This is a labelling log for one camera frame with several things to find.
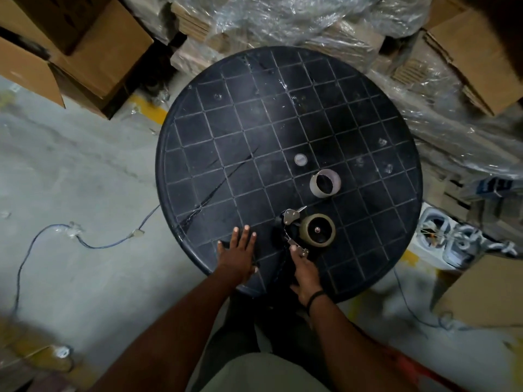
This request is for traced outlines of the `person's left hand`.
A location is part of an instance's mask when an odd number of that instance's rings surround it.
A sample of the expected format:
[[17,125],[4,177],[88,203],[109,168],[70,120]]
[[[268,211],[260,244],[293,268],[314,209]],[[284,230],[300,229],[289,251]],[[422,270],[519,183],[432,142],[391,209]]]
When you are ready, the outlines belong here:
[[241,234],[243,228],[234,227],[229,241],[230,256],[228,259],[218,259],[215,272],[224,276],[232,287],[245,284],[250,279],[250,264],[254,262],[254,246],[257,233],[251,232],[250,244],[246,251],[241,250]]

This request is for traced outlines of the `person's right hand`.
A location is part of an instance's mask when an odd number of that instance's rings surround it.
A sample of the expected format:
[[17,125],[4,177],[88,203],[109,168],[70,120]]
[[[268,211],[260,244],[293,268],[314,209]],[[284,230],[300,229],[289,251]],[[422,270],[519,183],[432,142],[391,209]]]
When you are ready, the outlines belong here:
[[290,246],[290,254],[295,265],[295,278],[297,285],[302,288],[302,297],[299,302],[305,307],[310,296],[319,290],[323,290],[317,267],[308,258],[301,258],[296,246]]

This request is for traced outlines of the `person's right forearm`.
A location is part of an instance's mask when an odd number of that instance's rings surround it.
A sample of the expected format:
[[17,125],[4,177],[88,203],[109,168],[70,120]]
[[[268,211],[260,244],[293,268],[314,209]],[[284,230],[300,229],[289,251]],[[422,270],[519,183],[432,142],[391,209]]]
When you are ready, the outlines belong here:
[[313,302],[310,318],[337,392],[418,392],[328,296]]

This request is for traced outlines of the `black wristband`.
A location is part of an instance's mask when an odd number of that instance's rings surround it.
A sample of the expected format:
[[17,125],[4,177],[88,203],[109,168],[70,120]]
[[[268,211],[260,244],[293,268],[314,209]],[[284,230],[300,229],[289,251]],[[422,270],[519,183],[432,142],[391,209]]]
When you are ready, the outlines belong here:
[[317,298],[319,298],[321,296],[324,296],[324,295],[326,295],[326,292],[324,290],[319,290],[319,291],[315,292],[314,294],[312,294],[310,296],[310,298],[309,298],[309,300],[308,300],[308,302],[307,302],[307,304],[305,306],[305,310],[306,310],[306,313],[307,313],[308,316],[310,316],[310,309],[312,307],[313,302]]

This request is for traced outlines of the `black metal tape dispenser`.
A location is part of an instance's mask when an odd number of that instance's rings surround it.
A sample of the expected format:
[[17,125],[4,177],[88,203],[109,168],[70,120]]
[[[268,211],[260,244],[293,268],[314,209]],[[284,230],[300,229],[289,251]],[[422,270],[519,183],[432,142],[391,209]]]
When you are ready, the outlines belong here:
[[277,249],[282,249],[284,246],[296,246],[301,258],[306,258],[309,255],[309,250],[297,242],[301,226],[301,212],[306,208],[307,206],[303,206],[297,210],[286,209],[282,211],[274,219],[271,232],[271,242]]

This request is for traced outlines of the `brown packing tape roll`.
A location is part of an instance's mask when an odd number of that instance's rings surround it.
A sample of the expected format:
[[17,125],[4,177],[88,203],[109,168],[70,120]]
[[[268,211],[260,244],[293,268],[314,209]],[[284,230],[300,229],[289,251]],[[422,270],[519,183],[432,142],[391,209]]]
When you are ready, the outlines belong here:
[[299,227],[299,238],[308,246],[326,248],[336,237],[334,222],[327,215],[316,213],[306,216]]

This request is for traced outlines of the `person's grey shirt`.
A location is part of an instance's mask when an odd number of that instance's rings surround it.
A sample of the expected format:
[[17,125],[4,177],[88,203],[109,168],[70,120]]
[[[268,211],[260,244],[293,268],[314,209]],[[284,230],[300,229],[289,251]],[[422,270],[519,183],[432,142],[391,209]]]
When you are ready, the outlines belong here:
[[305,369],[271,353],[250,353],[225,364],[191,392],[330,392]]

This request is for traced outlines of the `empty cardboard tape core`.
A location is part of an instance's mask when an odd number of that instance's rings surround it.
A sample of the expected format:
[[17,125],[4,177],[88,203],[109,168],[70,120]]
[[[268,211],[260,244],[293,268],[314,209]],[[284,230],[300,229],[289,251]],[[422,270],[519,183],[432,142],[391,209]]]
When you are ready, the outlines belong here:
[[342,181],[337,172],[331,169],[322,169],[313,174],[309,188],[313,196],[328,198],[337,194],[342,187]]

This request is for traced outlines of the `white printed packaging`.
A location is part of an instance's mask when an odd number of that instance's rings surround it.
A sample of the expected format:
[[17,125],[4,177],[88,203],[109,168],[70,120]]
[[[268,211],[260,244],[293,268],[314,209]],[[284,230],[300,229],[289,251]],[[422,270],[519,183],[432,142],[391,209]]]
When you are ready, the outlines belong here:
[[486,254],[510,258],[519,255],[512,241],[495,241],[426,202],[408,250],[435,268],[454,273],[462,273]]

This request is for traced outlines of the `plain brown cardboard box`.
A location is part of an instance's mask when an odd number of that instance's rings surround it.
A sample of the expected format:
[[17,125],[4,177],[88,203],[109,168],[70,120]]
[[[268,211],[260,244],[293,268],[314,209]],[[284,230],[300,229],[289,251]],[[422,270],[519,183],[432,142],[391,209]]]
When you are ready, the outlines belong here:
[[484,255],[443,293],[433,313],[523,335],[523,259]]

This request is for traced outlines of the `blurred brown cardboard piece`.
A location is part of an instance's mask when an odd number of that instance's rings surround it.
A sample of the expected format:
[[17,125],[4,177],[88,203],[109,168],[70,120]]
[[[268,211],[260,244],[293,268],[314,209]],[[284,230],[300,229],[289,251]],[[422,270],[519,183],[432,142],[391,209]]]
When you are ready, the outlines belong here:
[[0,315],[0,371],[26,367],[72,381],[73,348]]

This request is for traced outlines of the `plastic-wrapped stack of flat cartons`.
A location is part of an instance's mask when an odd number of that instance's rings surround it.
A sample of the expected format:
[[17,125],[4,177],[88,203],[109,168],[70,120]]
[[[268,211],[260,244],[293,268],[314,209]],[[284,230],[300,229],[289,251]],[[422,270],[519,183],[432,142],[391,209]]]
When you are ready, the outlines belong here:
[[[523,98],[491,117],[425,41],[433,0],[122,0],[156,39],[188,36],[171,58],[195,76],[265,45],[297,45],[353,65],[392,99],[435,163],[523,179]],[[460,0],[483,12],[523,78],[523,0]]]

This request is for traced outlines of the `large brown cardboard box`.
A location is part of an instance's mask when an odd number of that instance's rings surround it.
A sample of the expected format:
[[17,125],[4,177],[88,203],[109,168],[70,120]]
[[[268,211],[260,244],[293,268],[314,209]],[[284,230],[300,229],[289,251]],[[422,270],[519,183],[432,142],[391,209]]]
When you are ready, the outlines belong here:
[[153,44],[119,0],[0,0],[0,37],[49,63],[63,101],[107,120]]

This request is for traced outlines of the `open brown cardboard box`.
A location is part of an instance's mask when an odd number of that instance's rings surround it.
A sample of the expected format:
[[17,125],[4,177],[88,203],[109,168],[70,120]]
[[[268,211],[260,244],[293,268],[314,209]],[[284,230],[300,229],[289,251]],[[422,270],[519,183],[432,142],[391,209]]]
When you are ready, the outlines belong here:
[[0,75],[65,109],[49,63],[0,37]]

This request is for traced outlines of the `torn brown cardboard box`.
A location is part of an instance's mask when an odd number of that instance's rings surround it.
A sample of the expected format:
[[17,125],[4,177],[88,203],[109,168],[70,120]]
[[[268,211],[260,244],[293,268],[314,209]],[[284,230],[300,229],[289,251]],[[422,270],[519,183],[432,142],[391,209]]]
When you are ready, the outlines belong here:
[[523,98],[523,78],[483,12],[460,0],[433,0],[424,29],[427,44],[458,71],[464,94],[484,114],[497,116]]

